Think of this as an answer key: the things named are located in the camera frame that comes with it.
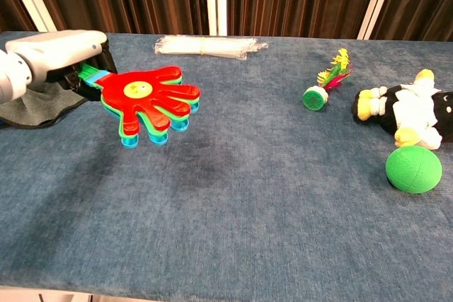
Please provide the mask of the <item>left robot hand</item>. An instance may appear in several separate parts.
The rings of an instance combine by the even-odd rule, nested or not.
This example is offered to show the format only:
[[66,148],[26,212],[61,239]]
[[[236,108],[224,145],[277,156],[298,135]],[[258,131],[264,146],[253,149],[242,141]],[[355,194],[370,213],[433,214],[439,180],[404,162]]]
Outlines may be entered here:
[[35,75],[31,84],[58,83],[90,101],[99,101],[101,92],[85,83],[82,71],[117,71],[108,37],[98,30],[61,30],[6,42],[3,51],[14,50],[28,51],[26,56]]

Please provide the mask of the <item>red green hand clapper toy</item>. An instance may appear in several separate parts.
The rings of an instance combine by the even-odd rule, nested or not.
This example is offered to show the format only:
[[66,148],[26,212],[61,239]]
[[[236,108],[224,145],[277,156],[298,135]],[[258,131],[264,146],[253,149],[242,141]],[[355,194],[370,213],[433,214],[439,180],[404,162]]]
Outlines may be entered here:
[[190,114],[199,108],[200,89],[184,84],[177,66],[116,74],[84,64],[79,78],[100,91],[103,107],[119,121],[118,135],[127,149],[138,145],[142,127],[153,143],[165,144],[168,130],[185,131]]

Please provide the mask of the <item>grey cloth with black edge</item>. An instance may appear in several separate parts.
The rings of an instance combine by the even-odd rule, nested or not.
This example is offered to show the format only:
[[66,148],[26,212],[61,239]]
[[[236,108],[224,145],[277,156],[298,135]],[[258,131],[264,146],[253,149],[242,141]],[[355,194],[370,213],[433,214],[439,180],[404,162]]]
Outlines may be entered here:
[[0,128],[49,127],[87,101],[75,92],[63,89],[58,83],[31,84],[22,97],[0,104]]

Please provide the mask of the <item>bundle of clear wrapped straws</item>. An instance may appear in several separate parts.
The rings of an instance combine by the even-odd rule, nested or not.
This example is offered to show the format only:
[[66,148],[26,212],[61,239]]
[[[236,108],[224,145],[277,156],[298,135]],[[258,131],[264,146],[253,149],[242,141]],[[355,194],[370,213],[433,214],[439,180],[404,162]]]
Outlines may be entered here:
[[154,45],[155,54],[200,55],[247,60],[248,53],[268,48],[256,38],[166,35]]

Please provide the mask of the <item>blue table cloth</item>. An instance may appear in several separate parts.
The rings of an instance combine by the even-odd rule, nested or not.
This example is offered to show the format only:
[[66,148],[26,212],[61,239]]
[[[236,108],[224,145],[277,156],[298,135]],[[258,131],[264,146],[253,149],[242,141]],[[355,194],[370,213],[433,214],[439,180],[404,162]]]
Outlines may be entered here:
[[[121,72],[177,65],[201,91],[185,132],[122,147],[85,103],[0,129],[0,285],[170,301],[453,302],[453,145],[432,191],[388,183],[394,141],[356,92],[421,69],[453,90],[453,42],[268,38],[245,61],[166,56],[112,34]],[[340,48],[351,74],[302,103]]]

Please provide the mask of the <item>colourful feather shuttlecock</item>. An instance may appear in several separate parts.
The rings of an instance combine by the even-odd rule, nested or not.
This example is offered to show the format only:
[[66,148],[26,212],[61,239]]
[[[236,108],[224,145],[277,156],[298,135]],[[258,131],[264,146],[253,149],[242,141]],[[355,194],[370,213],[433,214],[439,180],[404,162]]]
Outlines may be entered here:
[[320,71],[317,84],[305,90],[303,105],[311,111],[319,111],[328,102],[328,92],[339,85],[351,74],[350,58],[346,48],[340,48],[331,62],[331,67]]

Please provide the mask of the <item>black white plush toy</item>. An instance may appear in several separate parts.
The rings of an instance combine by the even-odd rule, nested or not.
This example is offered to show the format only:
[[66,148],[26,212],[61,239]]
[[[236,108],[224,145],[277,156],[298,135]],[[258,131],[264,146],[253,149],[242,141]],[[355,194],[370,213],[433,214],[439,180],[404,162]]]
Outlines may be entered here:
[[453,91],[436,88],[429,69],[419,71],[412,83],[360,91],[352,115],[359,122],[376,121],[399,148],[436,150],[453,143]]

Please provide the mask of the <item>green ball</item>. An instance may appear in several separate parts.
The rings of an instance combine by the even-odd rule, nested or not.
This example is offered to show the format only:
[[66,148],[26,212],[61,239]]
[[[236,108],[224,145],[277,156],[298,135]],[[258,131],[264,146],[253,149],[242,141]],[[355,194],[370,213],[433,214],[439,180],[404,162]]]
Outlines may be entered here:
[[405,146],[386,160],[388,181],[398,190],[422,194],[435,188],[442,178],[442,164],[432,151],[421,146]]

